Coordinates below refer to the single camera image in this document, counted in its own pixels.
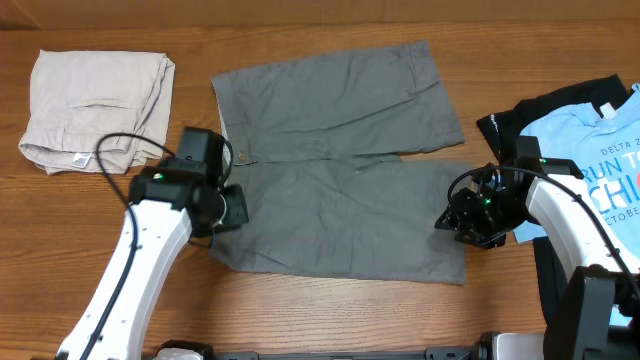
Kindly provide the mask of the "light blue printed t-shirt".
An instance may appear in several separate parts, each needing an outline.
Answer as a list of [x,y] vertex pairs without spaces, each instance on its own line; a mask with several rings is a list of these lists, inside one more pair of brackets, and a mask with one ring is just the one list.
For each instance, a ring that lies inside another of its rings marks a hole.
[[566,105],[530,123],[541,155],[573,160],[617,238],[639,255],[639,85],[621,105]]

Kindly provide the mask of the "black garment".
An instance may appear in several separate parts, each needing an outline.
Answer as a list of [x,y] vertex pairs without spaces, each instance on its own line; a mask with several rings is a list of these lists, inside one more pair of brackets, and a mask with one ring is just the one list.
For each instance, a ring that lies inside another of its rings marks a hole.
[[617,75],[586,81],[520,101],[513,109],[487,115],[477,121],[491,150],[501,164],[514,162],[514,142],[530,123],[566,105],[589,103],[595,109],[609,103],[621,105],[630,96]]

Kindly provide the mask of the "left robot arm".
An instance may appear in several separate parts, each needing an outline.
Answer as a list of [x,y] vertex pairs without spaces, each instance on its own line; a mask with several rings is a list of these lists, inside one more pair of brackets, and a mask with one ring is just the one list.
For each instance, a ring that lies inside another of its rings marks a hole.
[[193,237],[212,237],[248,221],[238,184],[148,166],[133,177],[119,241],[59,359],[139,359],[151,315],[177,255]]

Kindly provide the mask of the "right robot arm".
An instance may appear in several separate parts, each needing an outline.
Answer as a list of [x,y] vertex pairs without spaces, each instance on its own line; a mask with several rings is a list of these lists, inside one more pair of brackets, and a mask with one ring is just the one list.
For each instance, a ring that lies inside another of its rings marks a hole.
[[543,333],[491,334],[472,358],[638,358],[639,261],[596,209],[573,161],[522,157],[469,170],[449,186],[435,226],[490,249],[525,221],[544,228],[568,284]]

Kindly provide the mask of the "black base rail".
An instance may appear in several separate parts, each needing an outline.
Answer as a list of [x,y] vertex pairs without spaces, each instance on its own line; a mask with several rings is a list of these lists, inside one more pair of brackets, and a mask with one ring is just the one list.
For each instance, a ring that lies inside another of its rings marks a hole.
[[152,360],[490,360],[486,345],[471,347],[428,347],[422,351],[325,352],[295,354],[259,354],[255,351],[216,352],[209,344],[184,340],[165,342]]

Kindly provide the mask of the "folded beige shorts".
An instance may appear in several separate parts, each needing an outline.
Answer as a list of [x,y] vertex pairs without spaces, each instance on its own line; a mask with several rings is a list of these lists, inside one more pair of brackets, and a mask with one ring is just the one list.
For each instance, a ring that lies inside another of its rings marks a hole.
[[162,157],[175,65],[164,53],[41,51],[19,142],[48,174],[123,174]]

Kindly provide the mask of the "grey shorts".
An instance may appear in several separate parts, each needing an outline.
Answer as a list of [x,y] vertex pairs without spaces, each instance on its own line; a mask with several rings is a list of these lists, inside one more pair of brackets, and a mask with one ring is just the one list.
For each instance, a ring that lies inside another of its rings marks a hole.
[[435,222],[467,165],[425,42],[347,50],[212,78],[248,222],[210,254],[245,272],[461,284],[465,248]]

